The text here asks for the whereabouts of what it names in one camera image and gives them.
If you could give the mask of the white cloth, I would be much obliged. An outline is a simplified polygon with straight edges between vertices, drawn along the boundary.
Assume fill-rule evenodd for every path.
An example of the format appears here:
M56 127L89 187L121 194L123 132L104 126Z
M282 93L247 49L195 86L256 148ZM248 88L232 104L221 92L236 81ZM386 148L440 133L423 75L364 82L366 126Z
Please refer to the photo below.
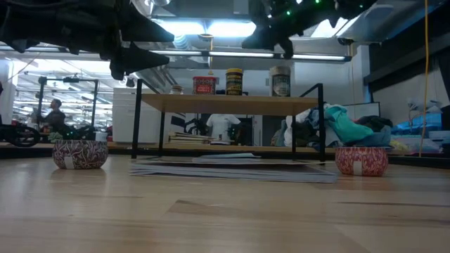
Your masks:
M303 123L304 116L302 115L302 113L300 113L300 114L295 116L295 121L297 123ZM292 145L292 139L293 139L292 122L293 122L293 117L292 116L287 116L285 118L285 124L286 124L287 128L286 128L286 130L284 131L284 134L283 134L284 146L291 146Z

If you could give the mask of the black linear light bar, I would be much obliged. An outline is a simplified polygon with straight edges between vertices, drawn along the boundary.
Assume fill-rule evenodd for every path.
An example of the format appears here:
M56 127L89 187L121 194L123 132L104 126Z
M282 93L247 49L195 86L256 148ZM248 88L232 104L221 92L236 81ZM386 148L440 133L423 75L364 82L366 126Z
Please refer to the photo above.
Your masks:
M30 53L69 53L67 48L57 46L35 46L26 50ZM164 56L204 56L204 57L230 57L230 58L270 58L282 59L282 53L260 52L234 52L234 51L178 51L178 50L150 50ZM294 54L292 60L349 62L351 56L330 56L320 54Z

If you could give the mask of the white lamp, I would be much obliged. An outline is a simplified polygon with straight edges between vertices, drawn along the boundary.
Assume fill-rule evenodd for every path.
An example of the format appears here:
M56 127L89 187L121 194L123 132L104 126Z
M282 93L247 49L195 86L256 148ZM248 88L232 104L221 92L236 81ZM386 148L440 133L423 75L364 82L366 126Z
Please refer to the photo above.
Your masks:
M407 100L407 105L409 109L409 130L411 133L414 132L415 128L424 127L426 123L421 122L415 124L414 121L421 117L426 119L427 113L432 114L442 114L442 103L437 100L427 100L426 102L420 102L419 100L409 98Z

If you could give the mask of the white cabinet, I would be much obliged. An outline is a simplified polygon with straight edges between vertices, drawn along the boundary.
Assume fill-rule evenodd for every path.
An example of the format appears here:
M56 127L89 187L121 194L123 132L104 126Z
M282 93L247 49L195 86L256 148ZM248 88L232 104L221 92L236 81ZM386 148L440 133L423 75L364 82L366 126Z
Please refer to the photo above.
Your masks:
M134 132L136 89L114 88L112 100L112 138L117 143L131 143ZM139 143L157 143L160 111L141 103Z

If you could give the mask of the yellow-lidded dark spice jar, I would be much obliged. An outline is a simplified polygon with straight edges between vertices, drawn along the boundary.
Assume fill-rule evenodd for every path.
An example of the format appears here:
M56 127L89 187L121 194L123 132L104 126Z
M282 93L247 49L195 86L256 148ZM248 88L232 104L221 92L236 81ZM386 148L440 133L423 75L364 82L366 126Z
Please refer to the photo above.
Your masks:
M243 71L230 68L226 71L226 95L241 96L243 93Z

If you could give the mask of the person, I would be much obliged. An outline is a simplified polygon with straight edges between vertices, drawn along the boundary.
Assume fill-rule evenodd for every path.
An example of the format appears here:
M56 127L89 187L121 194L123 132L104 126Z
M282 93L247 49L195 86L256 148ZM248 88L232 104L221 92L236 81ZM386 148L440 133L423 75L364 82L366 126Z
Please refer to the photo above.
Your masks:
M59 99L53 99L50 107L52 111L45 117L37 115L40 122L47 123L54 131L60 131L65 127L65 114L60 110L62 102Z
M233 124L240 124L240 120L235 115L212 114L206 125L212 129L211 137L213 143L230 145L231 139L229 129Z

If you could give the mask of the stack of books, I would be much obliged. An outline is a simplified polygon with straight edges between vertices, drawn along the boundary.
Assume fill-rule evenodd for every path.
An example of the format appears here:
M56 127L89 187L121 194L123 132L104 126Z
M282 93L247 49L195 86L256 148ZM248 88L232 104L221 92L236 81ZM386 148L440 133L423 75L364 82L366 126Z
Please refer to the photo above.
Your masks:
M179 132L170 132L168 135L169 143L201 145L209 144L211 141L212 138L209 136L199 136Z

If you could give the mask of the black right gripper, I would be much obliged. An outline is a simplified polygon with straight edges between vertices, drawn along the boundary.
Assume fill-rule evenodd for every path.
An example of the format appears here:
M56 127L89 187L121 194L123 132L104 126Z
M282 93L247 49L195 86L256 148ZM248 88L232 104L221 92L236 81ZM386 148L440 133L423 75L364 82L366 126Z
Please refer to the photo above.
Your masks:
M283 58L291 59L294 49L289 37L325 19L336 22L336 0L251 0L251 21L256 29L241 46L274 50L280 45Z

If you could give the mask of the red smoked paprika tin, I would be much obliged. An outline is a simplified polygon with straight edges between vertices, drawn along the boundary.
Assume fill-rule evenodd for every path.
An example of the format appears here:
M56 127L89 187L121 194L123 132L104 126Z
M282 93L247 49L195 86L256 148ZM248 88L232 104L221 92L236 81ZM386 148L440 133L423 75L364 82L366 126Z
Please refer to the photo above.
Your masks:
M193 94L194 95L214 95L216 93L216 85L219 83L218 77L193 77Z

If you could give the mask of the black wheel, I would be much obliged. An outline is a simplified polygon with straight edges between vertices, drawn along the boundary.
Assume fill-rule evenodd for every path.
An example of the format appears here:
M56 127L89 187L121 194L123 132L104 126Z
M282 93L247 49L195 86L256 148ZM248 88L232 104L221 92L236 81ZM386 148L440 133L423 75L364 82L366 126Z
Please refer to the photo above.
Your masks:
M0 124L0 141L6 141L16 147L32 147L38 144L40 138L40 133L31 127Z

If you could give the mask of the maroon patterned round tin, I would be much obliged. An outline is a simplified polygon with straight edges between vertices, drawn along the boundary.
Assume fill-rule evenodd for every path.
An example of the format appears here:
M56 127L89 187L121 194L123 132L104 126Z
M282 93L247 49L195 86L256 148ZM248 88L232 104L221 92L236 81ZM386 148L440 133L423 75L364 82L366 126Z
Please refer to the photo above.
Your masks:
M100 169L108 158L108 145L102 141L58 140L52 158L59 169Z

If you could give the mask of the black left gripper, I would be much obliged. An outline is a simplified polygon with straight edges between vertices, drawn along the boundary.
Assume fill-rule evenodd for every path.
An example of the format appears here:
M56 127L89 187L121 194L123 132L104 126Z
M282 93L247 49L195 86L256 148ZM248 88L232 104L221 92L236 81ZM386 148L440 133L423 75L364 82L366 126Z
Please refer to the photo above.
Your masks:
M133 41L129 47L123 41ZM98 53L103 60L110 59L113 79L148 68L167 65L169 58L139 48L134 42L173 42L174 35L134 7L127 8L127 0L79 0L59 14L64 47L72 54L80 51Z

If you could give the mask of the pink patterned round tin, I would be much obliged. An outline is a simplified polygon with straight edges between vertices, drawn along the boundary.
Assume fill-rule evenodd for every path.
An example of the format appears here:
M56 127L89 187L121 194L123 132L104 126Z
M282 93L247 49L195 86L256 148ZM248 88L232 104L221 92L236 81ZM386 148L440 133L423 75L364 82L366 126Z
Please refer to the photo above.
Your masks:
M388 166L384 148L342 147L335 150L335 163L342 174L382 176Z

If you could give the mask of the pile of dark clothes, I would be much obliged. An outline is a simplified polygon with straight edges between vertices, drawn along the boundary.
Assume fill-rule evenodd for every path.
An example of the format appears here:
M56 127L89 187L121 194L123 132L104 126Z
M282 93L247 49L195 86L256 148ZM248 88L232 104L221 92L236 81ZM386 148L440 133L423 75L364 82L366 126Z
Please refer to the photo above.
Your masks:
M311 147L318 150L321 147L319 109L315 107L301 113L304 116L304 121L303 123L295 122L296 130L295 133L292 132L292 140L295 140L297 147ZM325 146L327 148L342 146L385 147L390 144L391 130L393 127L393 123L390 120L376 115L369 115L361 117L354 122L371 128L374 134L353 143L342 143L335 132L328 126L327 121L324 118Z

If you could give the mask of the silver ventilation duct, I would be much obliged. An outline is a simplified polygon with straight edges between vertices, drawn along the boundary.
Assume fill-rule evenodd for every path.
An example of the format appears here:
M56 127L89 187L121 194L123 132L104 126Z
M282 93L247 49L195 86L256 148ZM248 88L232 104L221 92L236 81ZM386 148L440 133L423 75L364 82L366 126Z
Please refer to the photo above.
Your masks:
M160 93L169 93L172 88L172 81L164 66L140 70L134 72L133 75L135 78L143 79Z

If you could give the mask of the teal cloth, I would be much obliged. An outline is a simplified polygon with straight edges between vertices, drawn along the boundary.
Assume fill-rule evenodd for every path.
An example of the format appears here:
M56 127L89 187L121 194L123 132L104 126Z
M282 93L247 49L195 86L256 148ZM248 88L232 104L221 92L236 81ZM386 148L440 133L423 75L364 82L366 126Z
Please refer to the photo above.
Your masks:
M374 134L371 128L355 123L341 105L327 105L324 118L342 143L353 143Z

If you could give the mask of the wooden shelf black metal legs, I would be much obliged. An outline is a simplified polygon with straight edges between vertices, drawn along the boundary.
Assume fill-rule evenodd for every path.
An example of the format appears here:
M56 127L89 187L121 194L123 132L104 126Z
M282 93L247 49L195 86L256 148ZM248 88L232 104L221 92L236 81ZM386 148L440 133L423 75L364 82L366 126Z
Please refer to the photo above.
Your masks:
M164 154L165 114L167 112L225 113L243 115L271 115L292 117L292 132L296 131L296 115L307 108L319 109L319 161L326 161L326 134L324 124L323 84L318 83L299 97L271 96L217 96L161 94L143 79L137 80L134 128L131 143L131 158L138 156L141 103L145 102L160 111L160 133L157 153Z

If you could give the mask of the gold-lidded furikake seasoning jar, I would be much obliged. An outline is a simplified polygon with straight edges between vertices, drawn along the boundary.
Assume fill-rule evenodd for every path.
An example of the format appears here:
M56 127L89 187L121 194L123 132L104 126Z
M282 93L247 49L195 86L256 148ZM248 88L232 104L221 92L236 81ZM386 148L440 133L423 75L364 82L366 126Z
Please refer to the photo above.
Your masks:
M274 66L270 69L271 96L290 97L290 74L287 66Z

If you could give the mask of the black metal rig frame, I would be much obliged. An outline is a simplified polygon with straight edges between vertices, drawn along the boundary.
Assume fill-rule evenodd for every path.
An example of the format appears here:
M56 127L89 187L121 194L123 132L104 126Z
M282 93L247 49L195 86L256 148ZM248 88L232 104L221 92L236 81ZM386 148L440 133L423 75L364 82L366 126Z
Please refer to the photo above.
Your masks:
M37 109L38 113L41 113L42 101L44 98L44 87L47 85L48 81L58 81L58 82L63 82L63 83L93 82L94 83L94 91L93 91L94 99L93 99L92 113L91 113L91 126L94 127L99 80L98 79L80 79L80 78L76 78L76 77L64 77L61 79L61 78L48 78L45 76L40 76L38 78L38 83L40 85L39 96L38 96L39 102L38 102L38 109Z

